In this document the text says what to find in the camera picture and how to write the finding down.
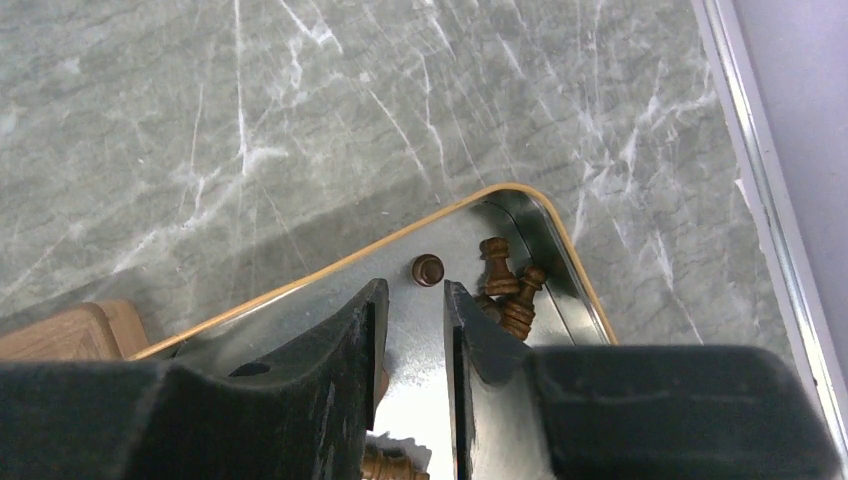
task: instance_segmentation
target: brown chess pawn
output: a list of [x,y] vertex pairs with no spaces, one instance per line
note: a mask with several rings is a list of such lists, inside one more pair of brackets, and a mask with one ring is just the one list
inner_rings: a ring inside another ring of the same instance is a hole
[[530,324],[536,316],[533,296],[542,289],[546,279],[545,272],[541,268],[533,265],[527,267],[524,270],[524,276],[521,277],[520,291],[504,304],[501,327],[519,340],[526,340],[530,333]]
[[509,243],[505,238],[494,237],[480,244],[486,260],[489,262],[489,276],[483,286],[486,295],[507,295],[517,293],[518,279],[509,271],[506,259],[509,258]]
[[363,480],[429,480],[430,475],[415,471],[409,457],[389,457],[375,449],[366,449],[362,459]]
[[498,305],[498,302],[496,302],[492,297],[488,295],[477,295],[474,297],[474,302],[477,303],[477,306],[480,307],[480,310],[483,310],[483,313],[485,313],[487,317],[494,320],[495,323],[501,323],[503,311],[501,310],[501,306]]

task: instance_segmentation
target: metal tray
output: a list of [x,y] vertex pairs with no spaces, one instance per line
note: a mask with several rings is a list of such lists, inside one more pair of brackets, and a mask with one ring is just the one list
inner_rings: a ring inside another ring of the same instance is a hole
[[389,283],[385,364],[391,382],[377,409],[373,434],[398,445],[432,478],[453,478],[448,381],[445,371],[441,285],[411,278],[415,257],[442,259],[445,278],[480,290],[485,270],[480,242],[493,236],[510,244],[508,264],[520,272],[531,261],[548,281],[536,295],[536,318],[527,344],[615,343],[597,296],[553,205],[519,184],[501,184],[390,235],[335,264],[268,292],[136,355],[176,361],[227,375],[335,313],[367,281]]

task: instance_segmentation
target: screw hole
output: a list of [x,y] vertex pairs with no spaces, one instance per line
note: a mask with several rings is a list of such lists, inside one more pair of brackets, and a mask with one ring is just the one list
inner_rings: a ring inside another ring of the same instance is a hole
[[245,363],[239,368],[233,370],[233,373],[230,374],[231,377],[252,377],[254,375],[261,375],[263,373],[271,370],[271,367],[264,363],[260,362],[250,362]]

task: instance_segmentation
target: tray rim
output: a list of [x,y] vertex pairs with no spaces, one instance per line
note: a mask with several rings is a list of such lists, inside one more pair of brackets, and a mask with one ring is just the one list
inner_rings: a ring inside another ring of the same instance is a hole
[[229,309],[229,310],[227,310],[223,313],[220,313],[220,314],[218,314],[218,315],[216,315],[216,316],[214,316],[214,317],[212,317],[212,318],[210,318],[210,319],[208,319],[204,322],[201,322],[201,323],[199,323],[199,324],[197,324],[197,325],[195,325],[191,328],[188,328],[181,333],[178,333],[178,334],[173,335],[171,337],[168,337],[168,338],[166,338],[166,339],[164,339],[160,342],[157,342],[157,343],[145,348],[144,350],[141,350],[140,352],[137,352],[136,354],[132,355],[131,357],[128,358],[128,360],[142,360],[142,359],[148,358],[152,355],[155,355],[155,354],[157,354],[157,353],[159,353],[159,352],[161,352],[161,351],[163,351],[167,348],[173,347],[174,345],[177,345],[178,343],[180,343],[184,340],[187,340],[187,339],[189,339],[189,338],[191,338],[191,337],[193,337],[193,336],[195,336],[195,335],[197,335],[197,334],[199,334],[199,333],[201,333],[201,332],[203,332],[207,329],[210,329],[210,328],[215,327],[217,325],[220,325],[224,322],[227,322],[227,321],[229,321],[229,320],[231,320],[231,319],[233,319],[233,318],[235,318],[239,315],[243,315],[243,314],[249,312],[250,310],[252,310],[256,307],[259,307],[260,305],[272,300],[275,297],[278,297],[278,296],[283,295],[285,293],[291,292],[291,291],[293,291],[297,288],[300,288],[304,285],[307,285],[307,284],[312,283],[316,280],[324,278],[324,277],[332,274],[333,272],[335,272],[335,271],[337,271],[337,270],[339,270],[339,269],[341,269],[341,268],[343,268],[347,265],[350,265],[351,263],[359,260],[360,258],[379,250],[380,248],[388,245],[389,243],[394,242],[395,240],[398,240],[398,239],[400,239],[400,238],[402,238],[406,235],[409,235],[410,233],[414,232],[415,230],[418,230],[419,228],[421,228],[425,225],[433,223],[436,220],[439,220],[440,218],[445,217],[445,216],[459,210],[460,208],[466,207],[469,204],[474,203],[478,200],[481,200],[484,197],[487,197],[487,196],[489,196],[493,193],[496,193],[496,192],[499,192],[499,191],[505,191],[505,190],[518,191],[518,192],[524,193],[525,195],[529,196],[533,200],[537,201],[545,209],[546,213],[548,214],[551,221],[553,222],[554,228],[556,228],[556,231],[557,231],[557,234],[560,237],[560,240],[562,240],[562,243],[563,243],[563,246],[565,247],[566,253],[570,257],[570,259],[571,259],[571,261],[574,265],[574,270],[577,273],[577,276],[579,277],[580,281],[583,283],[583,287],[586,290],[586,295],[589,297],[589,302],[592,304],[592,307],[595,309],[595,312],[598,315],[598,319],[601,322],[601,327],[603,327],[604,332],[607,335],[607,338],[609,338],[610,344],[611,345],[617,345],[618,340],[616,339],[615,332],[613,331],[612,326],[610,325],[609,320],[607,319],[606,313],[604,312],[604,309],[601,306],[600,299],[598,298],[598,295],[595,293],[595,289],[594,289],[594,287],[592,287],[592,283],[589,281],[589,276],[586,274],[586,270],[583,268],[583,264],[580,262],[580,257],[577,255],[577,249],[574,247],[574,244],[571,242],[571,237],[569,237],[568,232],[565,228],[565,225],[563,224],[562,219],[560,218],[559,214],[557,213],[557,210],[556,210],[556,207],[554,206],[554,204],[542,192],[540,192],[539,190],[537,190],[537,189],[535,189],[535,188],[533,188],[529,185],[525,185],[525,184],[522,184],[522,183],[506,182],[506,183],[498,183],[498,184],[491,185],[491,186],[488,186],[486,188],[483,188],[481,190],[478,190],[477,192],[472,193],[471,195],[463,198],[462,200],[459,200],[459,201],[457,201],[457,202],[455,202],[451,205],[448,205],[447,207],[444,207],[444,208],[442,208],[442,209],[440,209],[440,210],[438,210],[438,211],[436,211],[436,212],[434,212],[430,215],[427,215],[426,217],[422,218],[421,220],[418,220],[414,223],[411,223],[411,224],[401,228],[400,230],[398,230],[394,233],[391,233],[391,234],[377,240],[376,242],[373,242],[370,245],[368,245],[368,246],[366,246],[366,247],[364,247],[360,250],[357,250],[356,252],[354,252],[354,253],[352,253],[352,254],[350,254],[350,255],[348,255],[348,256],[340,259],[340,260],[337,260],[337,261],[331,263],[330,265],[327,265],[326,267],[324,267],[324,268],[322,268],[322,269],[320,269],[316,272],[313,272],[313,273],[311,273],[311,274],[309,274],[305,277],[301,277],[301,278],[299,278],[299,279],[297,279],[293,282],[287,283],[287,284],[285,284],[281,287],[277,287],[273,290],[270,290],[266,293],[263,293],[262,295],[259,295],[255,298],[253,298],[252,300],[248,300],[248,301],[242,303],[241,305],[235,306],[235,307],[233,307],[233,308],[231,308],[231,309]]

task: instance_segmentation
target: gray wall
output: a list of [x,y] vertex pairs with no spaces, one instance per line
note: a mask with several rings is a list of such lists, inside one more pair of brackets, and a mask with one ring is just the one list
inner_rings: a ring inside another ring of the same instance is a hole
[[737,1],[839,362],[848,368],[848,2]]

